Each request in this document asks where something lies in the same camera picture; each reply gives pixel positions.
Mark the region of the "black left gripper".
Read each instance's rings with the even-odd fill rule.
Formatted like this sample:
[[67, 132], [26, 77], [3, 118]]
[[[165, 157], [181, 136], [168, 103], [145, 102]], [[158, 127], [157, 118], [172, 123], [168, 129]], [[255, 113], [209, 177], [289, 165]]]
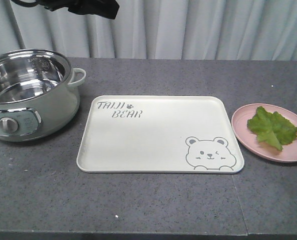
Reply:
[[116, 0], [43, 0], [42, 5], [50, 11], [67, 8], [77, 15], [97, 15], [110, 20], [116, 18], [120, 8]]

